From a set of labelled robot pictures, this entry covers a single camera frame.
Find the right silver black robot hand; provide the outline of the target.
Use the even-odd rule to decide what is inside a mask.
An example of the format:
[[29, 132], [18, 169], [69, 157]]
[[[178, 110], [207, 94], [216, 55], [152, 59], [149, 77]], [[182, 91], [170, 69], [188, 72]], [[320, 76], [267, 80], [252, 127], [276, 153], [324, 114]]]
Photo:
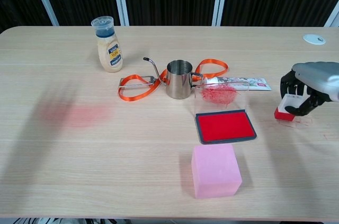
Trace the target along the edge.
[[295, 116], [305, 116], [325, 102], [339, 102], [339, 62], [303, 62], [294, 64], [280, 79], [280, 94], [302, 96], [307, 89], [308, 98], [299, 107], [284, 109]]

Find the red white stamp block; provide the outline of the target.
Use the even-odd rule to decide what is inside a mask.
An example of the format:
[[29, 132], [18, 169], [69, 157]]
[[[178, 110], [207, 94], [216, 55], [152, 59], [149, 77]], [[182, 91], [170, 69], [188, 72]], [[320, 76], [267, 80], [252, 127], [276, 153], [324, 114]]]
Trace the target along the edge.
[[285, 107], [291, 106], [291, 107], [298, 108], [302, 104], [303, 101], [304, 101], [304, 98], [300, 95], [285, 94], [280, 104], [275, 109], [274, 117], [277, 120], [292, 121], [295, 116], [287, 112], [285, 110]]

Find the white printed toothpaste tube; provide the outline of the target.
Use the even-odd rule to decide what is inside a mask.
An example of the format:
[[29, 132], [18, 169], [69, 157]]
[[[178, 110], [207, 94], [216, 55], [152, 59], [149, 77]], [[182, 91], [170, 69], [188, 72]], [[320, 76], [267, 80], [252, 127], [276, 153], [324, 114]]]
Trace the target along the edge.
[[224, 87], [236, 91], [270, 91], [271, 87], [264, 78], [213, 77], [204, 78], [200, 87]]

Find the red ink pad clear lid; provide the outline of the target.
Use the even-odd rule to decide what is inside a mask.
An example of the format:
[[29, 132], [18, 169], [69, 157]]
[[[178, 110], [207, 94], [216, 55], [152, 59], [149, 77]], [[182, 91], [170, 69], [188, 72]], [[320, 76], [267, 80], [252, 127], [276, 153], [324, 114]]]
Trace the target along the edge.
[[194, 90], [194, 119], [204, 145], [253, 140], [255, 129], [246, 112], [248, 82], [205, 83]]

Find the pink foam cube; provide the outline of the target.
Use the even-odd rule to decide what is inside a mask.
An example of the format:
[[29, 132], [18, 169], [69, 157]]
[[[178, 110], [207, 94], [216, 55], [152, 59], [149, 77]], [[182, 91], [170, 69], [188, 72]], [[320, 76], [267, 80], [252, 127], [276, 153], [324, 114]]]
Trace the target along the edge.
[[197, 199], [233, 196], [242, 184], [231, 144], [195, 146], [191, 167]]

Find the steel gooseneck pitcher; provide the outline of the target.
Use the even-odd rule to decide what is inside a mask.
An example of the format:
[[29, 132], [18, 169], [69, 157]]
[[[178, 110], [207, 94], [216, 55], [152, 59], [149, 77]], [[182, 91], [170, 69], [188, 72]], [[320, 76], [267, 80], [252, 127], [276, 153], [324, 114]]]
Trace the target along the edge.
[[162, 79], [156, 64], [147, 57], [143, 60], [150, 62], [156, 72], [157, 78], [166, 86], [166, 93], [169, 97], [182, 100], [190, 96], [193, 84], [193, 76], [198, 76], [198, 79], [203, 80], [201, 73], [193, 72], [193, 66], [186, 60], [173, 60], [167, 64], [165, 70], [165, 79]]

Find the clear badge holder metal clip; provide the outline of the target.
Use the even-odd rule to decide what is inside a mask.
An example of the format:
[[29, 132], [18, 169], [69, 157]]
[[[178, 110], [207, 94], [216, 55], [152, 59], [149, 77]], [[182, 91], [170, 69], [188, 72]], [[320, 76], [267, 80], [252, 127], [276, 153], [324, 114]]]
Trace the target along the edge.
[[[140, 83], [128, 84], [128, 82], [131, 80], [138, 80], [140, 81]], [[139, 75], [133, 74], [125, 78], [121, 78], [119, 82], [119, 88], [152, 86], [155, 84], [156, 80], [157, 79], [154, 76], [139, 76]]]

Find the beige sauce squeeze bottle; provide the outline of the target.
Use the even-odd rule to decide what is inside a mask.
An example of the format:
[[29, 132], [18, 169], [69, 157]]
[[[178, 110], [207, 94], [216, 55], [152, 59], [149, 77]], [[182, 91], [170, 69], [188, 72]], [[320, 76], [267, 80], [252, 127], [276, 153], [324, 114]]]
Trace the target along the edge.
[[118, 72], [122, 68], [121, 47], [114, 29], [111, 16], [100, 16], [91, 21], [97, 38], [97, 49], [102, 67], [108, 73]]

